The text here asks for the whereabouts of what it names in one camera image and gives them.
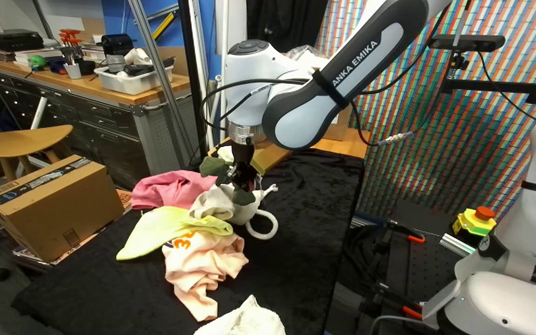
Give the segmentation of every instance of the pink cloth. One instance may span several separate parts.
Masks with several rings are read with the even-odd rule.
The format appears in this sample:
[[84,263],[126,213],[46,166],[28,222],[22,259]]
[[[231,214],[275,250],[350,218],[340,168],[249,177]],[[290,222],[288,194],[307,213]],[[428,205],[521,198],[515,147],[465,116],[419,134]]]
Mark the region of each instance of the pink cloth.
[[171,240],[162,253],[166,280],[197,322],[218,317],[218,304],[206,293],[216,291],[227,276],[236,278],[247,265],[244,239],[236,235],[190,233]]
[[197,172],[167,172],[141,179],[132,190],[130,205],[136,211],[156,207],[190,209],[195,198],[206,192],[216,177],[201,177]]

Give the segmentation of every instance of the cabinet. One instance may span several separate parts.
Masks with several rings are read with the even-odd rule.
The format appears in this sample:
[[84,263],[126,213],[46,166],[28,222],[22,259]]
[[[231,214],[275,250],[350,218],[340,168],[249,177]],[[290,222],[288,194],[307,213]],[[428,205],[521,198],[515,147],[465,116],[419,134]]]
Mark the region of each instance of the cabinet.
[[[5,129],[30,129],[41,97],[46,99],[41,127],[72,125],[69,147],[76,155],[104,164],[115,185],[132,188],[151,173],[179,168],[167,146],[171,142],[167,123],[158,110],[104,103],[71,93],[71,90],[32,82],[30,77],[17,79],[0,73],[0,99],[7,108],[0,123],[9,125]],[[188,129],[186,136],[197,147],[190,99],[179,99],[179,106],[190,116],[188,127],[179,127]],[[188,159],[195,147],[184,147]]]

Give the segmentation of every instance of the black cable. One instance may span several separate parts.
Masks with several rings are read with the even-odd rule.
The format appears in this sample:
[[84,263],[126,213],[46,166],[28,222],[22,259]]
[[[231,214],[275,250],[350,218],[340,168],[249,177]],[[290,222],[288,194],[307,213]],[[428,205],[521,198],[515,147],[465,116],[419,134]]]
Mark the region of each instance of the black cable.
[[357,134],[359,134],[361,142],[370,147],[372,144],[363,136],[361,114],[357,110],[355,101],[350,101],[350,106],[352,106],[352,112],[354,112],[354,118],[355,118]]
[[253,79],[253,80],[240,80],[240,82],[231,82],[225,84],[221,88],[212,90],[203,101],[201,105],[208,103],[208,99],[220,92],[225,92],[229,88],[236,88],[236,86],[247,86],[247,84],[259,84],[259,82],[270,82],[270,84],[305,84],[307,79],[290,79],[290,80],[273,80],[273,79]]
[[488,80],[495,86],[495,90],[502,95],[502,99],[506,99],[517,112],[521,112],[523,116],[527,116],[527,118],[530,118],[530,119],[534,119],[536,121],[536,118],[534,116],[530,116],[528,112],[525,112],[523,108],[519,108],[504,92],[501,92],[499,90],[499,86],[495,84],[495,80],[491,79],[491,75],[489,75],[489,71],[488,71],[488,64],[486,64],[486,60],[484,60],[484,56],[482,56],[482,52],[480,51],[476,51],[476,54],[478,54],[478,60],[480,60],[480,65],[482,65],[482,69],[484,69],[484,73],[486,73],[486,77],[488,77]]
[[441,15],[437,17],[437,21],[435,21],[435,25],[434,25],[434,28],[432,28],[426,43],[422,45],[421,52],[417,54],[417,58],[415,58],[393,82],[385,84],[383,88],[372,90],[372,92],[361,92],[361,95],[376,95],[376,93],[381,93],[381,92],[393,88],[396,82],[400,82],[400,80],[419,64],[419,60],[422,58],[422,54],[426,52],[428,43],[432,41],[434,34],[437,32],[439,23],[441,23],[443,17],[447,15],[447,12],[448,12],[448,8],[445,8],[445,10],[441,12]]
[[255,93],[264,92],[266,88],[272,86],[262,86],[259,90],[249,92],[244,99],[240,99],[225,116],[220,118],[220,121],[227,119],[236,108],[240,108],[247,99],[251,99]]
[[[268,84],[305,84],[307,79],[290,79],[290,80],[272,80],[272,79],[253,79],[253,80],[240,80],[240,82],[231,82],[231,84],[225,84],[221,88],[216,88],[212,90],[203,101],[201,101],[201,106],[205,106],[208,103],[210,97],[214,97],[216,93],[220,92],[225,92],[225,90],[231,90],[231,88],[236,88],[236,86],[247,86],[247,84],[259,84],[259,82],[268,82]],[[225,116],[220,118],[220,121],[223,121],[227,116],[231,116],[236,108],[240,108],[251,95],[255,95],[257,92],[260,90],[255,90],[255,92],[249,92],[242,101],[238,101]],[[220,129],[220,131],[225,131],[223,127],[218,127],[214,123],[210,123],[206,118],[203,118],[205,123],[212,129]]]

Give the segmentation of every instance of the patterned curtain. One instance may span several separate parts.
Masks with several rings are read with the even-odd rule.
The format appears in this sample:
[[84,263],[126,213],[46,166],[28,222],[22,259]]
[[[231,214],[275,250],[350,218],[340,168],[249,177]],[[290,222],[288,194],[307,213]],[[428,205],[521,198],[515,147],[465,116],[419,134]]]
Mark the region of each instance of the patterned curtain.
[[[316,47],[331,56],[370,2],[329,0]],[[506,38],[501,51],[484,54],[495,80],[536,82],[536,2],[473,0],[467,13],[463,4],[452,2],[437,32],[456,34],[460,17],[467,15],[461,34]],[[402,73],[419,54],[430,28],[368,90],[381,88]],[[432,119],[422,123],[448,56],[447,51],[430,49],[402,82],[380,95],[357,99],[361,125],[374,138],[419,131],[406,142],[368,151],[357,213],[387,216],[396,201],[409,199],[448,214],[489,205],[502,216],[517,196],[528,164],[528,132],[534,121],[499,93],[443,93]],[[467,71],[450,75],[488,80],[478,56],[465,56]],[[527,105],[527,95],[506,95],[536,118],[536,105]]]

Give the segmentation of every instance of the black robot arm segment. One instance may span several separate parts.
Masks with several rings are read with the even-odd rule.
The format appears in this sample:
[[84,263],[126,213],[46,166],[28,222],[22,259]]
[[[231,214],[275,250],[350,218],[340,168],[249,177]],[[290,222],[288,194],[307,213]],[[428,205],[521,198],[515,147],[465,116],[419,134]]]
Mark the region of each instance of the black robot arm segment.
[[448,4],[450,0],[385,0],[311,82],[268,101],[262,116],[266,136],[287,149],[316,144],[333,118]]

